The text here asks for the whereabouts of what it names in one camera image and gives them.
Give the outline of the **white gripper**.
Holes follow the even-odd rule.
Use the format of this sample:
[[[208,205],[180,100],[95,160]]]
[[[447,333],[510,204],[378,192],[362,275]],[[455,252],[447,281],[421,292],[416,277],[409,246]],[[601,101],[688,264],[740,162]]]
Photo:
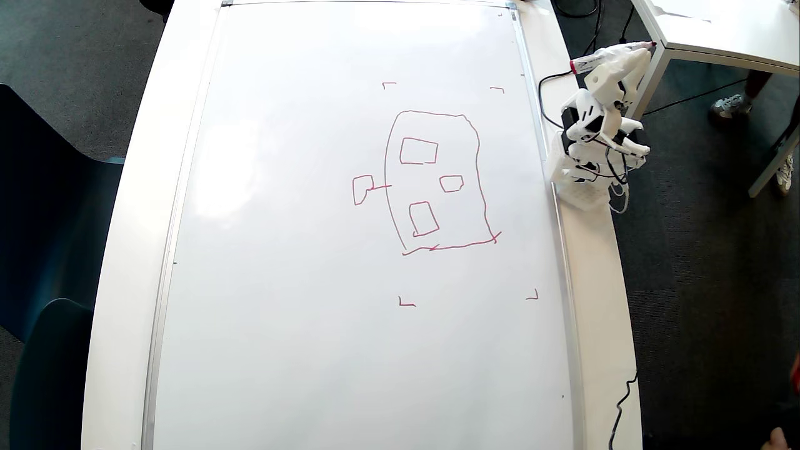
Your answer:
[[[638,97],[638,84],[650,60],[649,48],[609,48],[605,62],[589,71],[584,83],[600,105],[627,108]]]

